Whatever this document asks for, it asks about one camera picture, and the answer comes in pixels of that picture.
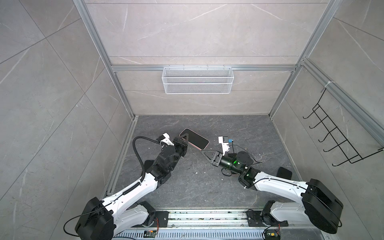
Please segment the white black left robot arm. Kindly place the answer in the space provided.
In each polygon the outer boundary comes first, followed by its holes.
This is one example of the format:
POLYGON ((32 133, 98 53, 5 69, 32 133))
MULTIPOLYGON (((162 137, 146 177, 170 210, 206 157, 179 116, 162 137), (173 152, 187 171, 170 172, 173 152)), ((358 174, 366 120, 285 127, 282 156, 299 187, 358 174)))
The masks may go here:
POLYGON ((187 153, 189 135, 170 140, 168 134, 163 134, 154 143, 162 146, 162 150, 155 160, 144 162, 138 159, 142 167, 139 179, 114 195, 102 200, 95 197, 87 202, 75 226, 77 237, 82 240, 111 240, 130 227, 150 226, 155 221, 155 209, 140 200, 171 177, 180 158, 187 153))

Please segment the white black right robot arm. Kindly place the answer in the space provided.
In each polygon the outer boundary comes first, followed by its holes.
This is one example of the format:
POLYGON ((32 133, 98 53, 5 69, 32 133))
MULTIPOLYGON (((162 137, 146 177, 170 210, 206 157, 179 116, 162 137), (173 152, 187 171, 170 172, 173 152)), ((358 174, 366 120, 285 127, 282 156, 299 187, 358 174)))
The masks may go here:
POLYGON ((342 227, 343 203, 319 180, 309 182, 292 180, 292 172, 280 168, 272 176, 252 167, 253 156, 246 151, 225 155, 219 151, 202 150, 202 155, 215 167, 239 176, 245 189, 268 192, 289 199, 289 203, 268 201, 262 211, 267 225, 284 221, 311 223, 329 234, 342 227))

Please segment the black phone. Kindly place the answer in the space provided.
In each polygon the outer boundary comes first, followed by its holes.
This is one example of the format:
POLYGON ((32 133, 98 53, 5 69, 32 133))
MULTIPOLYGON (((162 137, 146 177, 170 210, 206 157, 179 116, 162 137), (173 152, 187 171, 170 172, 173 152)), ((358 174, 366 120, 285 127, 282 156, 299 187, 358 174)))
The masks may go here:
POLYGON ((189 143, 198 150, 204 150, 209 145, 209 140, 198 133, 186 128, 180 134, 183 139, 188 139, 189 143))

